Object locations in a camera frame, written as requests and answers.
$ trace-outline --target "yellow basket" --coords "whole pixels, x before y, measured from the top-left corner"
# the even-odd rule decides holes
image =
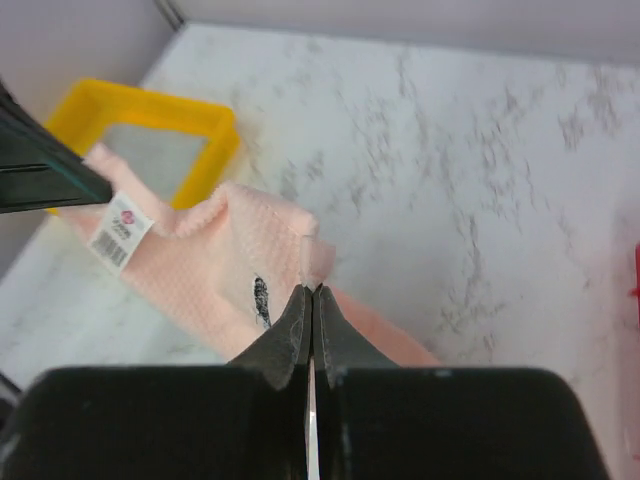
[[[85,155],[115,123],[174,130],[207,143],[171,200],[176,209],[205,200],[239,144],[231,109],[188,98],[92,78],[76,82],[46,128],[78,155]]]

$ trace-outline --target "marble surface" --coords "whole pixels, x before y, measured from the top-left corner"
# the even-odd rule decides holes
[[[318,216],[336,285],[446,363],[559,373],[612,477],[637,478],[640,71],[190,25],[144,85],[231,106],[244,146],[228,176]],[[219,361],[58,219],[0,304],[0,368],[19,383]]]

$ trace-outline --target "black print on towel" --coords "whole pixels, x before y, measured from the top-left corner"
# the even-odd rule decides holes
[[[253,298],[256,301],[256,312],[262,319],[264,328],[271,328],[271,319],[269,318],[269,292],[267,292],[267,284],[260,277],[256,277],[253,281]]]

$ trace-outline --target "barcode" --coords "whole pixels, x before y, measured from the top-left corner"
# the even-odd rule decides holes
[[[119,267],[124,259],[127,258],[127,252],[104,230],[100,232],[91,246],[98,255],[107,257],[116,267]]]

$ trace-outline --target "textured fabric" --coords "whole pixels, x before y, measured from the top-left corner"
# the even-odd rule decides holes
[[[175,211],[105,147],[95,147],[86,163],[155,221],[122,278],[228,359],[277,321],[297,284],[313,290],[331,271],[335,252],[317,239],[317,221],[289,202],[225,182],[208,200]],[[105,208],[68,207],[60,215],[86,243]],[[374,311],[332,290],[347,320],[389,358],[403,365],[436,363]]]

